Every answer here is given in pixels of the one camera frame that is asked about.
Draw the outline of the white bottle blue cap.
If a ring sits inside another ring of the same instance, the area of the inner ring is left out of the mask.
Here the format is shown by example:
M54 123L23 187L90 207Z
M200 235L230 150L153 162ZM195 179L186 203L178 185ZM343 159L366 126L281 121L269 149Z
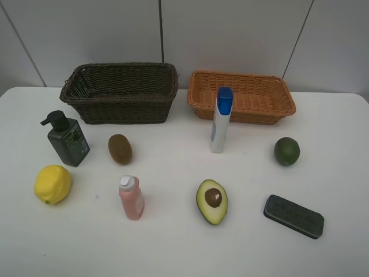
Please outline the white bottle blue cap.
M228 124L231 117L234 93L230 87L220 87L215 102L210 150L220 154L225 146Z

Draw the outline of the brown kiwi fruit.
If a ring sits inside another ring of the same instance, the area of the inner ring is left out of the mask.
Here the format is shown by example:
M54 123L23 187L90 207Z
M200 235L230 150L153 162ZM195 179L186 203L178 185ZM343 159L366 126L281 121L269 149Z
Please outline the brown kiwi fruit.
M115 134L110 137L108 150L113 160L119 165L127 165L132 160L132 147L128 139L122 134Z

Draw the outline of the halved avocado with pit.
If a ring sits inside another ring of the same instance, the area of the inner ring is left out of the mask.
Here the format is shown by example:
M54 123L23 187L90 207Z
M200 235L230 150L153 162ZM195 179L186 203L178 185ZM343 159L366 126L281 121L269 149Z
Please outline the halved avocado with pit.
M212 179L206 179L200 184L196 203L204 219L215 226L221 223L228 211L227 193L223 186Z

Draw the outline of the pink bottle white cap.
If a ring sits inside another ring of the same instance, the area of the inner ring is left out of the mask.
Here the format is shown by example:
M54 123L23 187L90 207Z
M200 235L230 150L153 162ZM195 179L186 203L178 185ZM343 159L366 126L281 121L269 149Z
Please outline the pink bottle white cap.
M119 196L126 216L130 220L139 220L144 212L145 202L138 178L132 175L122 176Z

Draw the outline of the dark green lime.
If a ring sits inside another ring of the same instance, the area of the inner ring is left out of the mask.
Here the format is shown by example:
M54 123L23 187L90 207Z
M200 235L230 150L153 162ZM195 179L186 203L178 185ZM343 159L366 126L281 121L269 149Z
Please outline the dark green lime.
M290 137L279 139L274 145L274 157L282 166L295 164L300 156L300 147L296 140Z

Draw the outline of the dark green pump bottle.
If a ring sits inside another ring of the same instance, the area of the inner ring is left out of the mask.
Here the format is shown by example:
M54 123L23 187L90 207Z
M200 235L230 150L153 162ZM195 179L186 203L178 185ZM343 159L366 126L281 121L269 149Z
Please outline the dark green pump bottle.
M63 111L55 110L48 114L41 125L50 123L52 129L47 138L61 161L77 167L89 153L89 145L77 120L67 118Z

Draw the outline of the dark felt board eraser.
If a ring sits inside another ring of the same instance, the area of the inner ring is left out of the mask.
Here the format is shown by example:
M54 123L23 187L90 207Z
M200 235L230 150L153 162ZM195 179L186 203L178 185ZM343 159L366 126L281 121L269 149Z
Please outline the dark felt board eraser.
M297 231L312 239L323 234L324 217L315 211L271 194L266 200L263 214L289 229Z

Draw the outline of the yellow lemon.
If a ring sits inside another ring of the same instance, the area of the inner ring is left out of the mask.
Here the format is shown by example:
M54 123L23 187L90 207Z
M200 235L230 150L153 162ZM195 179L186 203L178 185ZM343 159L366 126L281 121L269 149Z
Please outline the yellow lemon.
M72 178L63 166L49 165L36 176L34 193L43 203L53 205L62 201L70 192Z

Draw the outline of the orange wicker basket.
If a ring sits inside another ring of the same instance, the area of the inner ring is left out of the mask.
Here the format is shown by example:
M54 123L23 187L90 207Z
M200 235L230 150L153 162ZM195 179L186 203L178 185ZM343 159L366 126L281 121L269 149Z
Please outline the orange wicker basket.
M234 93L231 122L274 125L296 113L291 93L279 77L197 70L190 76L187 102L199 118L213 119L221 87Z

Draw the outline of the dark brown wicker basket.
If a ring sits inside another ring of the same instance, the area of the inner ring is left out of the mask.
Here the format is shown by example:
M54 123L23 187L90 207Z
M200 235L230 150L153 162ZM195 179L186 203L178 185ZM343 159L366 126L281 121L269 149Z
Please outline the dark brown wicker basket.
M170 63L89 63L74 70L59 98L87 124L154 124L167 120L177 91Z

